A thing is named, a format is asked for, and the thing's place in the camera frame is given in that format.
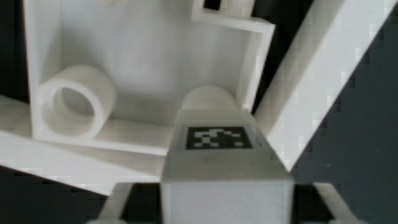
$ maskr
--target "qr-like marker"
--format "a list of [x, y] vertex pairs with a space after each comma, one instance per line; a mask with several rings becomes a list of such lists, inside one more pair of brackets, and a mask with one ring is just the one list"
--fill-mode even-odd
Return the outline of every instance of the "qr-like marker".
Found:
[[244, 127], [191, 127], [187, 149], [251, 149]]

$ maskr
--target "dark gap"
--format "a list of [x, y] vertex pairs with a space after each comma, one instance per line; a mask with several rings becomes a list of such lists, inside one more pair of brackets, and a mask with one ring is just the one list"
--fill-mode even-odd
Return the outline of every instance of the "dark gap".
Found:
[[0, 1], [0, 95], [29, 102], [24, 1]]
[[121, 219], [129, 224], [162, 224], [161, 184], [136, 184]]
[[205, 8], [221, 10], [221, 0], [205, 0]]
[[333, 219], [315, 185], [296, 185], [292, 224], [328, 224]]

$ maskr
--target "black background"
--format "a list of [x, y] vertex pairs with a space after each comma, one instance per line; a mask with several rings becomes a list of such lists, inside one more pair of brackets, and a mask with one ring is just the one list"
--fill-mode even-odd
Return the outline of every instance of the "black background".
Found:
[[[278, 24], [258, 96], [269, 87], [312, 2], [256, 2], [255, 16]], [[209, 1], [209, 6], [216, 5], [217, 0]], [[2, 0], [0, 94], [29, 102], [22, 18], [22, 1]], [[397, 58], [398, 8], [294, 169], [297, 182], [335, 183], [354, 213], [376, 224], [398, 222]], [[0, 223], [86, 223], [98, 215], [104, 201], [102, 195], [0, 168]]]

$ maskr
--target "white plastic part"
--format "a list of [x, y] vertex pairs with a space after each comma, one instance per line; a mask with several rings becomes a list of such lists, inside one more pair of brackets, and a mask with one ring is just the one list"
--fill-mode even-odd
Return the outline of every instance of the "white plastic part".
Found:
[[98, 221], [118, 221], [123, 216], [134, 183], [118, 183], [102, 209]]
[[256, 119], [292, 170], [397, 0], [317, 0]]
[[294, 178], [248, 110], [180, 111], [161, 189], [166, 224], [290, 223]]
[[317, 183], [315, 188], [335, 216], [331, 224], [367, 224], [367, 222], [358, 219], [352, 213], [335, 186], [326, 183]]
[[31, 129], [29, 104], [0, 96], [0, 166], [104, 195], [121, 182], [161, 181], [164, 156], [38, 141]]
[[[177, 112], [198, 86], [221, 86], [239, 107], [253, 108], [274, 33], [262, 19], [205, 10], [203, 1], [26, 0], [26, 24], [38, 139], [166, 155]], [[102, 70], [97, 78], [107, 76], [116, 88], [109, 119], [111, 84], [97, 86], [95, 76], [81, 87], [72, 80], [66, 86], [56, 83], [65, 69], [70, 78], [81, 77], [81, 64]], [[77, 115], [88, 105], [79, 97], [65, 99], [63, 88], [84, 95], [93, 116]]]
[[237, 100], [228, 91], [217, 86], [196, 88], [185, 99], [182, 110], [239, 109]]
[[226, 16], [221, 11], [203, 8], [205, 0], [194, 0], [193, 20], [249, 31], [249, 43], [246, 46], [246, 58], [237, 89], [237, 101], [244, 109], [251, 110], [258, 93], [258, 85], [264, 74], [265, 58], [276, 25], [260, 18]]

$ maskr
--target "white tube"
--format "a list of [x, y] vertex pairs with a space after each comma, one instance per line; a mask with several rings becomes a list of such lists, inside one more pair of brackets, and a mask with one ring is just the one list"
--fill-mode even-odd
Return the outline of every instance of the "white tube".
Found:
[[[89, 101], [93, 112], [73, 110], [65, 91]], [[104, 72], [91, 66], [70, 67], [40, 87], [42, 135], [95, 138], [116, 105], [116, 88]]]

